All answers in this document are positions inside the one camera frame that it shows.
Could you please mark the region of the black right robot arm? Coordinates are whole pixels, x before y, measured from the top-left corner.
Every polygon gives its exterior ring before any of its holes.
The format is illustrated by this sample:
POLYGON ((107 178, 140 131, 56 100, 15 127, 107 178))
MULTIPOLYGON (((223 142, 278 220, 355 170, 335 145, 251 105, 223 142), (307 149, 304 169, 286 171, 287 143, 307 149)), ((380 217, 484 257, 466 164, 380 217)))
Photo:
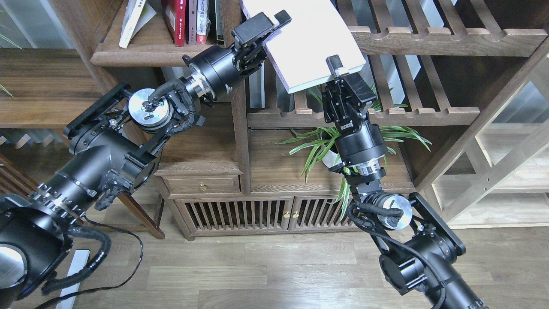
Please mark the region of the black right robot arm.
POLYGON ((379 159, 387 152, 367 107, 376 99, 358 73, 349 73, 338 55, 327 58, 332 79, 322 93, 324 117, 339 131, 335 146, 353 201, 346 214, 369 233, 381 253, 386 281, 401 295, 418 290, 434 309, 485 309, 481 298, 452 264, 465 245, 419 193, 408 197, 384 192, 386 171, 379 159))

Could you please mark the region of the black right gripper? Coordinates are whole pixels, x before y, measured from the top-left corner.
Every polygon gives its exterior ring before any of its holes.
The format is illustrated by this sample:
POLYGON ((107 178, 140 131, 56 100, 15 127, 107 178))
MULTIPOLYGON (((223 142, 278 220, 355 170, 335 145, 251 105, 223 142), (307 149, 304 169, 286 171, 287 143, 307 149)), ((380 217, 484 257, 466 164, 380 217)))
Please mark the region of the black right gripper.
POLYGON ((339 55, 326 61, 334 80, 327 82, 322 92, 324 120, 335 123, 341 136, 350 135, 362 127, 365 114, 361 110, 369 109, 378 96, 359 73, 349 74, 339 55))

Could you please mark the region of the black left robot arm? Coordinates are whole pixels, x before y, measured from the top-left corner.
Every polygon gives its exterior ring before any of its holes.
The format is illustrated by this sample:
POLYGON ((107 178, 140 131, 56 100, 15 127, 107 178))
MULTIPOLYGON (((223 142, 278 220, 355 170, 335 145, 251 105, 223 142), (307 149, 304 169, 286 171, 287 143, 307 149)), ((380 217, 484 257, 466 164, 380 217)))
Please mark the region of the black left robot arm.
POLYGON ((141 187, 168 139, 203 125, 196 104, 211 106, 258 71, 264 41, 290 22, 285 10, 259 12, 232 30, 229 47, 185 55, 188 78, 136 92, 122 82, 69 123, 63 133, 74 158, 28 197, 1 195, 1 307, 37 288, 47 295, 87 279, 112 241, 78 220, 90 206, 106 209, 141 187))

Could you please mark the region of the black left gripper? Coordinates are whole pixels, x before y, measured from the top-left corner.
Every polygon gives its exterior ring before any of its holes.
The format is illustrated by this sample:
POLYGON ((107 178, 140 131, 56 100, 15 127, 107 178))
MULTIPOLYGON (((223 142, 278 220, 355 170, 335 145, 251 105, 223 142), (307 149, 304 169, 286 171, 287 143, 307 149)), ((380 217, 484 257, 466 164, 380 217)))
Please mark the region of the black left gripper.
POLYGON ((273 17, 277 20, 275 24, 265 13, 260 12, 232 30, 232 35, 235 38, 232 47, 235 51, 233 63, 241 77, 247 78, 259 69, 261 63, 266 59, 266 55, 262 51, 263 41, 273 31, 280 29, 292 20, 286 10, 277 12, 273 17))

